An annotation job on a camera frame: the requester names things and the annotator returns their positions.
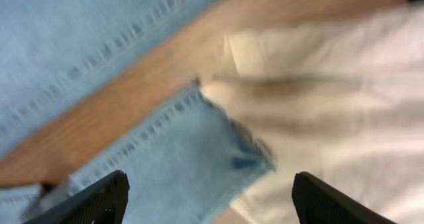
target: stitching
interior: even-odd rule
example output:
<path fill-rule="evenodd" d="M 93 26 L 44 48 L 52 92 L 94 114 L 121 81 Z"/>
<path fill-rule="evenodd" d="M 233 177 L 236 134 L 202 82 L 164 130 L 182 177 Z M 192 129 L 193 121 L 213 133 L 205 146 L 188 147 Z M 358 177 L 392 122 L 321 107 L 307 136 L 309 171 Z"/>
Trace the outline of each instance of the stitching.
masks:
<path fill-rule="evenodd" d="M 2 197 L 0 198 L 0 205 L 5 204 L 9 205 L 10 203 L 22 203 L 35 201 L 38 197 L 38 194 L 25 194 L 21 196 L 11 196 L 11 197 Z"/>
<path fill-rule="evenodd" d="M 83 188 L 88 187 L 94 182 L 100 180 L 104 175 L 114 171 L 117 166 L 123 165 L 128 159 L 131 158 L 136 150 L 142 148 L 149 140 L 155 137 L 159 129 L 166 128 L 166 125 L 172 121 L 174 117 L 186 111 L 188 106 L 196 105 L 202 99 L 200 91 L 193 91 L 185 97 L 175 101 L 165 111 L 161 112 L 159 116 L 150 121 L 150 125 L 140 131 L 136 135 L 124 141 L 123 147 L 108 159 L 102 160 L 101 163 L 96 165 L 88 171 L 84 178 L 81 179 Z"/>
<path fill-rule="evenodd" d="M 18 129 L 24 120 L 47 108 L 47 105 L 57 99 L 59 95 L 78 86 L 83 78 L 88 77 L 89 74 L 100 72 L 113 59 L 111 47 L 115 47 L 115 54 L 130 48 L 146 35 L 153 33 L 164 24 L 164 21 L 175 15 L 175 12 L 183 8 L 189 1 L 191 0 L 162 0 L 157 7 L 145 15 L 139 24 L 128 25 L 119 36 L 113 37 L 114 46 L 103 43 L 96 56 L 90 55 L 82 62 L 82 66 L 72 66 L 63 74 L 60 74 L 53 84 L 48 85 L 38 96 L 27 101 L 25 105 L 21 105 L 12 111 L 9 119 L 0 124 L 0 141 L 4 140 L 11 131 Z"/>

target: jeans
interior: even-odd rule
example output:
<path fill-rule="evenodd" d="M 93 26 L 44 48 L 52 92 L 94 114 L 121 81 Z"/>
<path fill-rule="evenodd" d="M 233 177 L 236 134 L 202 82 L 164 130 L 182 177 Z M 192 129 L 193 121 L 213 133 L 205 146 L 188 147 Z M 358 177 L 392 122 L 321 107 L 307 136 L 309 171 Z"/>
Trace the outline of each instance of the jeans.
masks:
<path fill-rule="evenodd" d="M 22 223 L 21 215 L 41 194 L 39 184 L 0 190 L 0 220 L 2 223 Z"/>
<path fill-rule="evenodd" d="M 123 223 L 208 223 L 269 169 L 191 85 L 72 174 L 69 192 L 122 170 L 130 182 Z"/>
<path fill-rule="evenodd" d="M 216 0 L 0 0 L 0 158 Z"/>

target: floor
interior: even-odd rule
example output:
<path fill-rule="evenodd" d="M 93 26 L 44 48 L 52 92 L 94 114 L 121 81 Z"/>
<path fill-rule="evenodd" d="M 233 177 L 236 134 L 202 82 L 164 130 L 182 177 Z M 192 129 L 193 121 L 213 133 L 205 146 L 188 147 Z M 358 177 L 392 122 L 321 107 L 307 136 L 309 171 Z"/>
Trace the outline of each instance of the floor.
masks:
<path fill-rule="evenodd" d="M 0 186 L 65 179 L 188 81 L 199 76 L 207 82 L 219 64 L 226 32 L 353 18 L 402 3 L 405 0 L 222 0 L 24 141 L 0 162 Z"/>

